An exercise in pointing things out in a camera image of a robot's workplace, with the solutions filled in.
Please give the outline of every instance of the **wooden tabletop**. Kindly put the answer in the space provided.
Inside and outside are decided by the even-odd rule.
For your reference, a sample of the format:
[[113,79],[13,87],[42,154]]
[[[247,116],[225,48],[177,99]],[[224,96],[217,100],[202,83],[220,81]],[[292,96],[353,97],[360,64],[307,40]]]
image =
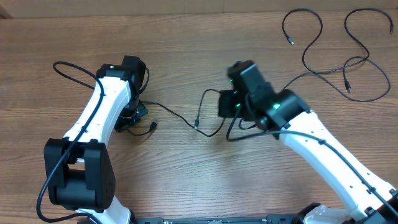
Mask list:
[[[95,72],[104,63],[120,64],[125,55],[140,56],[151,71],[141,99],[162,103],[193,124],[205,89],[231,88],[226,68],[235,61],[254,60],[277,91],[306,71],[302,52],[319,23],[311,14],[292,14],[286,22],[291,46],[281,29],[285,13],[0,20],[0,223],[42,223],[35,204],[45,181],[44,145],[62,138],[91,96],[90,89],[57,75],[55,61]],[[345,32],[348,11],[319,13],[324,30],[306,56],[311,68],[329,70],[363,55]],[[388,13],[398,23],[398,11]],[[355,103],[316,77],[290,89],[365,166],[398,186],[398,35],[390,35],[388,20],[376,12],[356,13],[348,26],[391,79],[387,96]],[[84,73],[60,69],[94,84]],[[355,98],[387,88],[369,63],[347,76]],[[326,77],[345,91],[341,72]],[[204,101],[200,129],[208,133],[221,122],[217,102],[216,93]],[[116,196],[138,217],[253,217],[298,212],[312,202],[342,208],[325,181],[274,138],[230,143],[227,126],[206,138],[162,108],[148,109],[132,131],[144,132],[156,121],[149,138],[113,133],[108,146]],[[234,129],[233,136],[255,131]],[[47,194],[42,210],[52,218],[71,213],[52,205]]]

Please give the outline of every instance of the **wood grain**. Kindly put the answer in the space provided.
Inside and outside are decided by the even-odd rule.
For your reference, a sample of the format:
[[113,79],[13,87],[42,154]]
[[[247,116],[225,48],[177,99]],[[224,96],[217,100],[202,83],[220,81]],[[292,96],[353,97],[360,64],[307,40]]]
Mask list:
[[[309,66],[336,68],[362,54],[345,33],[347,13],[320,12],[324,31],[308,51]],[[398,21],[398,11],[388,13]],[[41,223],[35,201],[45,180],[43,146],[71,128],[91,96],[90,89],[57,75],[55,61],[95,72],[103,63],[121,63],[124,55],[140,56],[151,70],[141,98],[163,103],[193,123],[205,89],[231,88],[226,68],[237,60],[257,62],[276,90],[305,71],[301,54],[319,24],[310,14],[291,15],[286,23],[296,43],[291,46],[281,31],[284,15],[0,20],[0,223]],[[290,88],[363,164],[397,186],[398,35],[390,35],[387,19],[375,12],[354,14],[348,25],[389,75],[388,95],[353,103],[315,77]],[[61,69],[93,84],[85,74]],[[327,77],[344,89],[341,73]],[[360,99],[378,96],[387,87],[368,63],[349,70],[348,78],[352,96]],[[201,113],[200,128],[209,133],[221,121],[217,100],[209,93]],[[145,131],[152,121],[159,125],[149,138],[113,133],[108,148],[118,180],[116,196],[138,217],[261,216],[297,212],[311,202],[342,207],[300,156],[271,137],[228,143],[224,127],[206,138],[156,106],[149,106],[149,115],[133,131]],[[49,217],[70,213],[51,205],[47,196],[42,207]]]

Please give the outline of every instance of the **cable plug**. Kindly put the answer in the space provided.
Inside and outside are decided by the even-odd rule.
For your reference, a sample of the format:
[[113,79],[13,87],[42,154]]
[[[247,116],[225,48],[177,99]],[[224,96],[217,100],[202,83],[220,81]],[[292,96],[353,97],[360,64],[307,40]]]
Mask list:
[[152,124],[150,124],[150,126],[149,126],[149,132],[153,131],[156,127],[157,127],[157,123],[153,121]]
[[346,78],[344,79],[344,85],[346,86],[347,92],[351,93],[351,85],[349,84],[349,81]]
[[293,41],[293,39],[291,39],[290,37],[287,37],[287,41],[289,41],[289,43],[290,43],[291,45],[294,45],[294,41]]
[[195,130],[199,128],[199,119],[195,120],[195,125],[193,126],[193,128],[195,128]]

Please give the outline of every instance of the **wooden table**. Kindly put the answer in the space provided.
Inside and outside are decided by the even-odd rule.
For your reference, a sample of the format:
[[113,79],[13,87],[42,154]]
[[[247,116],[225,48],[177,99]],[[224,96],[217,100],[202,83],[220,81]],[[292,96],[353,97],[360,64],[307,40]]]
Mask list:
[[[311,14],[291,15],[286,23],[296,43],[291,46],[281,30],[285,13],[0,20],[0,223],[41,223],[35,203],[45,180],[43,147],[72,127],[91,96],[90,89],[57,75],[55,61],[95,72],[103,63],[121,63],[124,55],[140,56],[151,70],[141,99],[163,103],[193,123],[205,89],[231,88],[226,68],[237,60],[257,62],[276,90],[305,72],[301,55],[319,23]],[[340,67],[363,54],[344,30],[347,11],[319,13],[324,31],[306,57],[312,68]],[[398,22],[398,11],[388,13]],[[390,35],[388,20],[376,12],[356,13],[348,25],[389,75],[388,95],[355,103],[316,77],[290,88],[363,164],[398,186],[398,35]],[[84,73],[61,69],[94,84]],[[341,72],[327,78],[344,90]],[[387,88],[369,63],[349,70],[348,78],[351,96],[360,99]],[[221,121],[217,100],[209,93],[204,101],[200,128],[208,133]],[[162,108],[148,108],[133,131],[157,121],[154,134],[113,133],[108,147],[116,196],[138,217],[263,216],[297,212],[311,202],[342,207],[322,178],[272,137],[229,143],[225,126],[206,138]],[[71,213],[52,205],[47,195],[42,210],[48,217]]]

